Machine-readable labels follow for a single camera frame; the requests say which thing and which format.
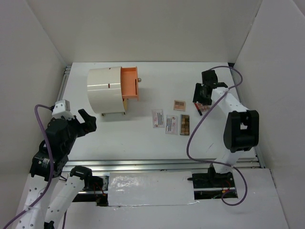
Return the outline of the cream round drawer cabinet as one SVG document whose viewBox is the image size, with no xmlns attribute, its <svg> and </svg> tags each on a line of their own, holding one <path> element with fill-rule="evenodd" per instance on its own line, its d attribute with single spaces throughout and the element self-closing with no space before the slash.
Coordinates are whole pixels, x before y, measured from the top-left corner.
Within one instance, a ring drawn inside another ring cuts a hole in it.
<svg viewBox="0 0 305 229">
<path fill-rule="evenodd" d="M 125 113 L 121 89 L 121 67 L 89 70 L 87 96 L 96 114 Z"/>
</svg>

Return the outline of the left aluminium side rail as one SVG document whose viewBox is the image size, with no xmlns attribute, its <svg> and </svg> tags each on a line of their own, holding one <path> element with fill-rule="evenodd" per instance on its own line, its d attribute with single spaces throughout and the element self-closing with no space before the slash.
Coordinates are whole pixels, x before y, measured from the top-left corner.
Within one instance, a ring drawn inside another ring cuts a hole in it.
<svg viewBox="0 0 305 229">
<path fill-rule="evenodd" d="M 62 78 L 62 81 L 61 81 L 61 86 L 60 86 L 59 93 L 58 93 L 56 101 L 60 101 L 63 98 L 63 94 L 64 94 L 66 84 L 67 84 L 67 81 L 68 81 L 68 78 L 69 78 L 69 75 L 70 75 L 70 71 L 71 71 L 71 65 L 66 66 L 65 70 L 64 70 L 63 78 Z"/>
</svg>

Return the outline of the clear sticker pack left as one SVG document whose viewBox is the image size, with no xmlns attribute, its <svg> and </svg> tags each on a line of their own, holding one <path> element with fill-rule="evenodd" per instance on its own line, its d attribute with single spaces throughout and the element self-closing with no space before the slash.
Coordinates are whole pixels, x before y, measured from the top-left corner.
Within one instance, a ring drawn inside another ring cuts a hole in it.
<svg viewBox="0 0 305 229">
<path fill-rule="evenodd" d="M 152 125 L 153 128 L 164 128 L 163 109 L 152 110 Z"/>
</svg>

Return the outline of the white taped cover plate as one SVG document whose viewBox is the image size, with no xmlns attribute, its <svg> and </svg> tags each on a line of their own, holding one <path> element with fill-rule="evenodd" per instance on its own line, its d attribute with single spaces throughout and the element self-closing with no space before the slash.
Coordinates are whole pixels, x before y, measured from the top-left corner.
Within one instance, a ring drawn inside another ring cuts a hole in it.
<svg viewBox="0 0 305 229">
<path fill-rule="evenodd" d="M 194 204 L 191 172 L 111 173 L 111 207 L 178 206 Z"/>
</svg>

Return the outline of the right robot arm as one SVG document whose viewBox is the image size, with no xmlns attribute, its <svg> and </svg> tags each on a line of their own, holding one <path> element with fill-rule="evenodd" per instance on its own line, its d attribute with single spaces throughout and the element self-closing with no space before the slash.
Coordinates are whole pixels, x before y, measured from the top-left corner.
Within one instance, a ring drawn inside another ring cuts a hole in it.
<svg viewBox="0 0 305 229">
<path fill-rule="evenodd" d="M 226 151 L 210 163 L 208 183 L 217 187 L 229 180 L 229 175 L 244 152 L 259 142 L 259 113 L 243 106 L 224 82 L 219 82 L 215 70 L 202 72 L 202 83 L 195 86 L 193 102 L 218 106 L 226 116 L 223 141 Z"/>
</svg>

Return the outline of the clear sticker pack right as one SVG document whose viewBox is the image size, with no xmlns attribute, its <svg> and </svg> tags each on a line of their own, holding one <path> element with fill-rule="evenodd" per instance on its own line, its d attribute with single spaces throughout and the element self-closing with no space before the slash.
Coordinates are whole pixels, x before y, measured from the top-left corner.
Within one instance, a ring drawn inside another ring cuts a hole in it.
<svg viewBox="0 0 305 229">
<path fill-rule="evenodd" d="M 170 135 L 177 135 L 178 133 L 178 116 L 167 115 L 165 133 Z"/>
</svg>

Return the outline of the clear sticker pack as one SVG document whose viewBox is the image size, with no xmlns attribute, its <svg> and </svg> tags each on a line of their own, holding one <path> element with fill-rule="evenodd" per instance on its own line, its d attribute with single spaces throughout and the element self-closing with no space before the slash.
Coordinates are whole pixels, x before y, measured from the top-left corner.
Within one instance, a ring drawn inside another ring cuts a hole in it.
<svg viewBox="0 0 305 229">
<path fill-rule="evenodd" d="M 178 133 L 178 116 L 167 115 L 165 133 L 170 135 L 177 135 Z"/>
<path fill-rule="evenodd" d="M 164 128 L 163 109 L 152 110 L 152 125 L 153 128 Z"/>
</svg>

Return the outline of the long brown eyeshadow palette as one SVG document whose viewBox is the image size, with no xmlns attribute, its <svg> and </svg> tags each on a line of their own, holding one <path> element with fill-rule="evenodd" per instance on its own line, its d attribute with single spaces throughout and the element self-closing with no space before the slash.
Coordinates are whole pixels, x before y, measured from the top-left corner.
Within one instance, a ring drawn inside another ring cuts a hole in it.
<svg viewBox="0 0 305 229">
<path fill-rule="evenodd" d="M 180 135 L 188 136 L 190 134 L 190 116 L 180 115 Z"/>
</svg>

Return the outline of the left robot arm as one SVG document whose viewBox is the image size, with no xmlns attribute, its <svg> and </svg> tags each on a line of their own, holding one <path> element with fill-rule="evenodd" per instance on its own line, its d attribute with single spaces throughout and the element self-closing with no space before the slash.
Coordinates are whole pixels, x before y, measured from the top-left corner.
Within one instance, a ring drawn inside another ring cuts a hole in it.
<svg viewBox="0 0 305 229">
<path fill-rule="evenodd" d="M 96 131 L 96 117 L 80 109 L 78 113 L 84 120 L 80 123 L 76 116 L 65 110 L 59 117 L 53 116 L 44 127 L 38 114 L 39 107 L 35 106 L 34 113 L 44 140 L 32 159 L 26 202 L 16 216 L 18 229 L 57 228 L 78 192 L 93 186 L 92 170 L 76 166 L 58 196 L 51 199 L 76 139 Z"/>
</svg>

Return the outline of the aluminium front rail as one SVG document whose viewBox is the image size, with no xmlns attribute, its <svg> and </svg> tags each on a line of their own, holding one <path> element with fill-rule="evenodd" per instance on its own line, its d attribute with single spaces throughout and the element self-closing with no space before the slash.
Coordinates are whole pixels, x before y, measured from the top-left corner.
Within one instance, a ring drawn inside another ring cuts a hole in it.
<svg viewBox="0 0 305 229">
<path fill-rule="evenodd" d="M 152 171 L 197 171 L 207 169 L 209 163 L 195 162 L 189 159 L 174 160 L 93 160 L 69 161 L 63 168 L 64 173 L 70 172 L 75 166 L 83 166 L 94 173 L 105 174 L 110 172 L 152 172 Z"/>
</svg>

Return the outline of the round pan eyeshadow palette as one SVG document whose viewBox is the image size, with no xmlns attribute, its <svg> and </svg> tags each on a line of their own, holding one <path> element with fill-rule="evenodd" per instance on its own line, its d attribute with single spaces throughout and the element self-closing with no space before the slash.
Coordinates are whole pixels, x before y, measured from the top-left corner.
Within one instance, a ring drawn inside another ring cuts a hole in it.
<svg viewBox="0 0 305 229">
<path fill-rule="evenodd" d="M 197 103 L 197 105 L 202 113 L 206 112 L 210 109 L 209 105 L 202 105 L 201 103 Z"/>
</svg>

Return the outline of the pink square eyeshadow palette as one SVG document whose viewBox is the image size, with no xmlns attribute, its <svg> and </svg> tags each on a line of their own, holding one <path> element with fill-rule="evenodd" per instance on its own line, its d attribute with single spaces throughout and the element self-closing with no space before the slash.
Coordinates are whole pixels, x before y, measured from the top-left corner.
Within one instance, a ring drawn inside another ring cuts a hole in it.
<svg viewBox="0 0 305 229">
<path fill-rule="evenodd" d="M 186 110 L 186 102 L 174 100 L 173 109 L 176 111 L 185 111 Z"/>
</svg>

